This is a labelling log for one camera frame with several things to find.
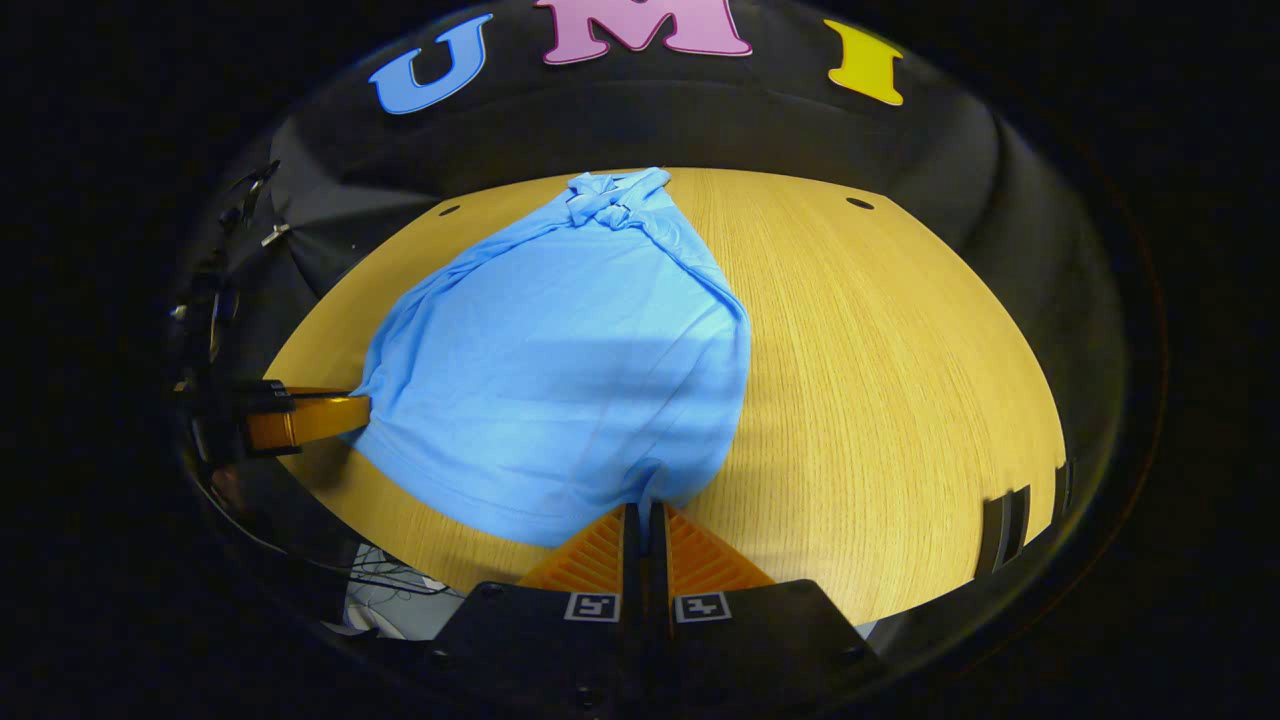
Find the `wood grain surface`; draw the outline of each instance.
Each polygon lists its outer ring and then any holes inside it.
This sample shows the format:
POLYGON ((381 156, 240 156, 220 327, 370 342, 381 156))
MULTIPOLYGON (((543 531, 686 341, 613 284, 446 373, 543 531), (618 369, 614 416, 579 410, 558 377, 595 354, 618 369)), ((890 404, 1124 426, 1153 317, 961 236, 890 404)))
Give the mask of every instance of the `wood grain surface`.
MULTIPOLYGON (((753 333, 737 436, 687 506, 694 520, 776 580, 817 580, 852 623, 969 580, 987 498, 1029 484, 1028 539, 1048 525, 1065 460, 1057 410, 1021 333, 960 258, 883 196, 668 169, 667 191, 753 333)), ((412 222, 320 301, 266 377, 356 387, 401 295, 550 201, 568 177, 457 197, 412 222)), ((340 441, 282 460, 357 532, 463 592, 513 582, 550 552, 443 516, 340 441)))

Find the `pink letter m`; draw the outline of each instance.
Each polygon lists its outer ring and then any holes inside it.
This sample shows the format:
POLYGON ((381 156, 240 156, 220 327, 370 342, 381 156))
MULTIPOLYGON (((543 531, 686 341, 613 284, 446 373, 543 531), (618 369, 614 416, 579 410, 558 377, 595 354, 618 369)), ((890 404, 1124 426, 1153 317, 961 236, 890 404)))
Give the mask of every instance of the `pink letter m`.
POLYGON ((631 50, 644 50, 669 17, 676 32, 664 44, 680 53, 750 55, 751 46, 737 36, 728 0, 538 0, 550 8, 556 47, 543 56, 552 65, 599 58, 609 45, 591 35, 591 22, 631 50))

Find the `blue cloth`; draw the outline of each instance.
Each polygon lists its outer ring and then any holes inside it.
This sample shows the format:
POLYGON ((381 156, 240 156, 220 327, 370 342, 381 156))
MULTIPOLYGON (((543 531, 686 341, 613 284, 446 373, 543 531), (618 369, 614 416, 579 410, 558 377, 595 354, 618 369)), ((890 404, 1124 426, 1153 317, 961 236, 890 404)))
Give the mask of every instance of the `blue cloth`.
POLYGON ((692 500, 737 429, 750 324, 668 179, 579 176, 401 297, 355 447, 444 515, 547 547, 623 502, 692 500))

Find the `wire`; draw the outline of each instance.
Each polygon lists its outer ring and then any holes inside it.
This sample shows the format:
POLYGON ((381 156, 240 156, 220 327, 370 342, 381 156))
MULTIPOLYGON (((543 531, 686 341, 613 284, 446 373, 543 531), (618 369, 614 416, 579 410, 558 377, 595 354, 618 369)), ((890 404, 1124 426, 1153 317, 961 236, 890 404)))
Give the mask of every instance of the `wire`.
MULTIPOLYGON (((244 525, 239 524, 239 521, 236 520, 236 518, 232 518, 230 512, 228 512, 221 506, 221 503, 219 503, 216 500, 214 500, 214 496, 210 495, 209 489, 205 488, 205 486, 201 484, 198 479, 192 478, 192 482, 200 489, 200 492, 205 496, 205 498, 209 500, 209 503, 212 505, 218 510, 218 512, 223 518, 227 519, 228 523, 230 523, 232 525, 234 525, 236 529, 238 529, 241 533, 243 533, 244 537, 247 537, 248 539, 256 542, 257 544, 260 544, 260 546, 262 546, 262 547, 265 547, 265 548, 268 548, 268 550, 270 550, 273 552, 276 552, 276 553, 283 555, 285 557, 296 557, 298 560, 302 560, 303 562, 307 562, 310 565, 315 565, 316 568, 321 568, 324 570, 329 570, 332 573, 337 573, 339 575, 343 575, 344 578, 347 578, 352 583, 360 583, 360 584, 365 584, 365 585, 375 585, 375 587, 381 587, 381 588, 390 588, 390 589, 399 591, 399 592, 407 592, 410 594, 421 594, 421 596, 451 594, 453 597, 463 597, 461 593, 458 593, 457 591, 453 591, 453 588, 451 588, 448 585, 444 585, 444 587, 436 588, 436 589, 430 589, 430 588, 428 588, 428 589, 417 589, 417 588, 407 588, 407 587, 403 587, 403 585, 396 585, 396 584, 390 584, 390 583, 380 583, 380 582, 376 582, 376 580, 366 580, 364 578, 353 575, 352 571, 355 570, 355 566, 356 565, 365 565, 365 562, 357 562, 357 564, 353 564, 352 566, 343 568, 343 566, 339 566, 339 565, 330 565, 328 562, 320 562, 319 560, 311 560, 310 557, 301 557, 301 556, 293 555, 292 552, 284 550, 283 547, 280 547, 278 544, 274 544, 274 543, 270 543, 270 542, 268 542, 268 541, 257 537, 256 534, 251 533, 248 530, 248 528, 246 528, 244 525)), ((370 547, 370 552, 372 552, 372 550, 375 550, 375 548, 370 547)), ((367 556, 369 556, 369 552, 366 552, 364 555, 364 557, 367 557, 367 556)), ((385 562, 385 564, 394 565, 393 562, 385 562)), ((355 571, 360 573, 360 574, 364 574, 364 575, 381 577, 383 579, 397 579, 397 580, 399 580, 398 578, 387 578, 387 575, 389 573, 372 573, 372 571, 366 571, 366 570, 355 570, 355 571)), ((422 577, 424 578, 429 578, 429 575, 422 575, 422 577)), ((399 580, 399 582, 407 583, 408 580, 399 580)))

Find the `wooden table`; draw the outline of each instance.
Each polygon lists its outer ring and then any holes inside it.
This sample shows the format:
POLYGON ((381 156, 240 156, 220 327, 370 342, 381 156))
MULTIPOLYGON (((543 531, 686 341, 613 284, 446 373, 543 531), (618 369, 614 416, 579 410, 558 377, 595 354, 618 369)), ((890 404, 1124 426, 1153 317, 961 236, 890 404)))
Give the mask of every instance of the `wooden table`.
MULTIPOLYGON (((1029 484, 1028 539, 1048 525, 1065 459, 1048 384, 1009 314, 942 241, 878 195, 668 169, 668 192, 753 328, 737 436, 687 506, 692 519, 776 580, 817 580, 852 623, 969 580, 987 498, 1029 484)), ((465 195, 412 222, 320 301, 266 377, 356 387, 402 293, 568 177, 465 195)), ((461 591, 513 582, 549 552, 445 518, 340 441, 283 461, 371 542, 461 591)))

